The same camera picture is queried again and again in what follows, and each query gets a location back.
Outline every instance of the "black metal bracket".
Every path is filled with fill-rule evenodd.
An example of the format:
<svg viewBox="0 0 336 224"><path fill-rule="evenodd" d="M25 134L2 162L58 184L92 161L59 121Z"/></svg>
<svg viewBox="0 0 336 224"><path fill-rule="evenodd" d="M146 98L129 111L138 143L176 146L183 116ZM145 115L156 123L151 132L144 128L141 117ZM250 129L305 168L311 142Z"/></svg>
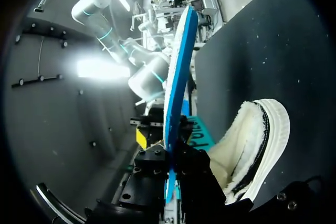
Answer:
<svg viewBox="0 0 336 224"><path fill-rule="evenodd" d="M33 83L42 83L46 81L56 81L56 80L63 80L63 76L61 74L58 74L55 77L47 77L47 78L45 78L44 76L39 76L37 79L29 80L29 81L20 79L18 83L12 84L12 88L18 88L18 87L26 86L28 84L33 84Z"/></svg>

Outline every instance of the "screw hole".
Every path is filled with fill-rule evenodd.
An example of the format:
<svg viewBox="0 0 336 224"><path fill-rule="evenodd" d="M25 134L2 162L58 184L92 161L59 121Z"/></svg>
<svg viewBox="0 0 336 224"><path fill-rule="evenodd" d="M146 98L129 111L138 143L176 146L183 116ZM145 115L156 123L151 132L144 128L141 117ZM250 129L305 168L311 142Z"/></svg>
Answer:
<svg viewBox="0 0 336 224"><path fill-rule="evenodd" d="M122 195L122 198L123 198L123 199L130 199L130 198L131 198L131 195L129 195L129 194L123 194L123 195Z"/></svg>

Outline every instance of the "gray wall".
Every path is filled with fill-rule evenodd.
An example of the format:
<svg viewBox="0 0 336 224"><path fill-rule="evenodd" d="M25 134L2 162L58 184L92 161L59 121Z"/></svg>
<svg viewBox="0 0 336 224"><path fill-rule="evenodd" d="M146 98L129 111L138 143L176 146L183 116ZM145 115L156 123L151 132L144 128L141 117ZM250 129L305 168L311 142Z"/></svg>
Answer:
<svg viewBox="0 0 336 224"><path fill-rule="evenodd" d="M44 12L34 13L34 8L37 7L38 3L40 2L40 0L36 0L35 5L31 7L28 13L28 17L45 20L73 29L86 35L92 35L87 27L74 21L71 16L71 10L78 1L79 0L47 0ZM127 1L130 6L132 6L135 2L134 0ZM130 31L132 12L127 12L119 0L112 0L111 3L111 6L113 6L112 10L115 19L114 27L116 28L115 30L118 32L119 36L121 36L123 39L127 39L128 37L140 37L141 34L137 29L133 33ZM108 20L110 20L110 10L108 7L104 10L103 14Z"/></svg>
<svg viewBox="0 0 336 224"><path fill-rule="evenodd" d="M77 77L79 59L105 56L95 40L92 45L69 40L68 48L62 49L58 40L45 38L40 73L45 77L62 74L64 79L13 89L11 85L20 78L37 78L40 43L40 36L24 35L13 46L8 62L5 116L9 144L28 189L44 182L66 204L81 209L87 203L78 198L93 202L100 197L102 184L108 186L125 158L124 144L130 143L129 148L135 142L132 137L124 138L130 130L129 117L135 114L134 95L127 80ZM90 141L97 141L97 147L91 148Z"/></svg>
<svg viewBox="0 0 336 224"><path fill-rule="evenodd" d="M90 35L90 31L83 25L75 22L71 17L71 10L75 3L79 0L47 0L45 11L43 13L34 13L40 0L36 0L36 4L31 7L28 13L30 18L38 18L49 21L61 26L68 27L78 32Z"/></svg>

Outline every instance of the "black shoe trim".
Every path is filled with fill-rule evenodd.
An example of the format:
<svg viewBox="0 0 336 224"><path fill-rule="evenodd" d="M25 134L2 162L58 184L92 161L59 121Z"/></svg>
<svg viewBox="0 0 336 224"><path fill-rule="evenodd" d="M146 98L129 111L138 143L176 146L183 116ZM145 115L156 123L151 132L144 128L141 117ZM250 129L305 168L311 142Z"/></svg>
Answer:
<svg viewBox="0 0 336 224"><path fill-rule="evenodd" d="M261 163L261 160L264 156L264 153L265 153L265 150L266 150L266 146L267 146L267 143L268 143L268 138L269 138L269 120L268 120L268 115L266 113L266 111L264 110L264 108L254 102L254 104L258 105L261 109L261 111L263 112L263 121L264 121L264 125L265 125L265 131L264 131L264 140L260 146L260 149L257 153L257 156L253 162L253 164L251 165L251 167L249 168L247 174L244 176L244 178L238 183L238 185L232 190L232 192L234 194L236 194L237 192L239 192L240 190L244 189L246 186L248 186L251 181L254 179L257 171L258 171L258 168L260 166L260 163Z"/></svg>

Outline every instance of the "robot end effector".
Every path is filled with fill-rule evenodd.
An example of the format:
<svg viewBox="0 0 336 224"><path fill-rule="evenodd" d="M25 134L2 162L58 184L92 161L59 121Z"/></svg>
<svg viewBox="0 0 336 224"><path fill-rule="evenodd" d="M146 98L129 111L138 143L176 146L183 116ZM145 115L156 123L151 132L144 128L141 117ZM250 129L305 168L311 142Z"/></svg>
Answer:
<svg viewBox="0 0 336 224"><path fill-rule="evenodd" d="M129 86L144 101L154 100L163 95L162 83L168 75L169 58L161 52L143 48L132 38L122 41L102 14L102 10L110 3L111 0L80 0L72 8L71 14L75 21L90 28L117 63L129 60L139 68L130 78ZM154 33L153 27L148 24L139 28L147 29L150 34Z"/></svg>

